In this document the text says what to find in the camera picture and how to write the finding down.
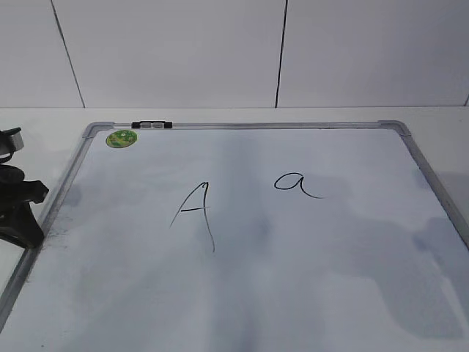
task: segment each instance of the white table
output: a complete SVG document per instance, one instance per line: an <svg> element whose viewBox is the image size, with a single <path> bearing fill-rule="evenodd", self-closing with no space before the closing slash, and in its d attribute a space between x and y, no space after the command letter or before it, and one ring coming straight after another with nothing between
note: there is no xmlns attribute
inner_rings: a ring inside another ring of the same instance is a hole
<svg viewBox="0 0 469 352"><path fill-rule="evenodd" d="M337 122L400 120L413 134L462 214L469 221L469 107L342 109L0 109L0 129L22 127L25 147L10 164L51 190L85 127L94 121ZM32 205L39 216L44 204ZM0 292L22 250L0 242Z"/></svg>

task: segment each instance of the black clamp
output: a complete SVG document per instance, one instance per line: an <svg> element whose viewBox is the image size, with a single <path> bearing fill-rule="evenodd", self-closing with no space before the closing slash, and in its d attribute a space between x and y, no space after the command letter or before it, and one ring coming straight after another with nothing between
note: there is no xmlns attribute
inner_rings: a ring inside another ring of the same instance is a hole
<svg viewBox="0 0 469 352"><path fill-rule="evenodd" d="M9 161L23 147L20 128L0 131L0 164ZM44 240L44 232L34 218L29 202L44 202L48 188L40 181L25 181L24 172L0 165L0 238L23 248L34 248Z"/></svg>

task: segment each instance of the green sticker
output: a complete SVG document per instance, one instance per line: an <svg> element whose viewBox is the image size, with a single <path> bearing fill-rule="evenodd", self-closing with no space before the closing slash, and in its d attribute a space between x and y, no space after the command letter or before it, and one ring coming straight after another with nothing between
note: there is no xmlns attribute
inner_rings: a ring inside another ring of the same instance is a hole
<svg viewBox="0 0 469 352"><path fill-rule="evenodd" d="M106 138L106 144L112 148L125 148L135 142L137 142L137 133L129 130L113 132Z"/></svg>

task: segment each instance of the gray plastic corner piece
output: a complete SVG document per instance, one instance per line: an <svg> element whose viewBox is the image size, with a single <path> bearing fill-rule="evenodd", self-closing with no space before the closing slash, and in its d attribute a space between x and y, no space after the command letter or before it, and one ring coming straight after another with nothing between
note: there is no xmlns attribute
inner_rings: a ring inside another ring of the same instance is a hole
<svg viewBox="0 0 469 352"><path fill-rule="evenodd" d="M87 125L83 132L83 138L93 138L99 131L111 130L114 128L114 122L93 122Z"/></svg>
<svg viewBox="0 0 469 352"><path fill-rule="evenodd" d="M378 121L381 128L387 128L389 130L395 130L400 136L412 136L411 132L405 125L405 123L398 120L380 120Z"/></svg>

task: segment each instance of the tile grout line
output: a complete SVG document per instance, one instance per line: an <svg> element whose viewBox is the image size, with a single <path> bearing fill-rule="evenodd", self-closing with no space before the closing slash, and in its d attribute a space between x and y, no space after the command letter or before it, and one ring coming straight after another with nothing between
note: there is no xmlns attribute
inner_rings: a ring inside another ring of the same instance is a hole
<svg viewBox="0 0 469 352"><path fill-rule="evenodd" d="M70 68L72 69L72 74L73 74L73 78L75 79L76 88L78 90L78 94L80 95L81 105L85 108L85 102L83 100L83 95L81 94L80 86L78 85L78 80L76 78L75 69L73 68L73 65L72 65L72 59L70 58L70 54L68 52L67 44L65 43L64 33L62 32L62 27L60 26L60 22L59 22L59 16L57 15L56 7L53 4L53 0L51 0L51 6L52 6L52 10L53 10L53 16L56 19L57 29L59 30L60 37L62 38L62 42L64 43L65 52L67 53L68 62L70 63Z"/></svg>
<svg viewBox="0 0 469 352"><path fill-rule="evenodd" d="M278 75L277 75L277 90L276 90L276 105L275 105L275 108L278 107L278 91L280 90L281 63L282 63L283 56L284 56L284 41L285 41L285 26L287 24L287 10L288 10L288 0L285 0L284 27L283 27L282 32L281 32L280 59L279 59L279 62L278 62Z"/></svg>

